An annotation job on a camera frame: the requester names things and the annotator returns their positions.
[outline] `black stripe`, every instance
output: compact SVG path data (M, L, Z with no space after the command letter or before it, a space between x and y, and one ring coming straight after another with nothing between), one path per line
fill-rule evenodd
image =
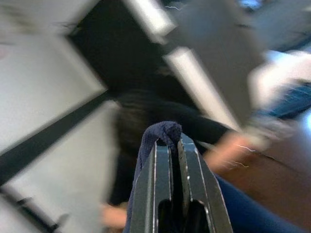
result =
M74 128L105 100L109 100L108 92L104 92L73 112L60 118L53 124L37 132L35 135L18 143L0 156L0 186L28 166L42 152L48 149L62 136Z

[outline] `person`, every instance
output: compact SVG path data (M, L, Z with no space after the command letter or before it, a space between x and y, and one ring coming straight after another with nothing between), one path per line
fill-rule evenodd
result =
M253 140L248 133L239 133L225 125L201 116L200 112L180 103L165 101L154 93L132 90L117 99L121 105L115 119L117 143L120 153L111 195L102 204L102 223L113 229L122 229L126 223L126 209L135 172L136 159L145 130L158 122L175 121L183 133L194 140L209 168L221 173L225 161L239 161L249 150L262 147L258 137ZM202 146L214 145L215 150Z

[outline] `blue cloth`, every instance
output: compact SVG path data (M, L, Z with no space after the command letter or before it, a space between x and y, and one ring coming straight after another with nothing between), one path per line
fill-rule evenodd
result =
M133 188L128 202L127 221L123 233L130 232L133 199L136 182L144 163L157 139L165 142L177 155L177 143L181 137L181 126L172 121L163 121L150 126L143 135L136 164ZM265 208L251 200L240 190L236 189L222 178L217 177L221 187L225 205L235 233L304 233L305 231L277 217Z

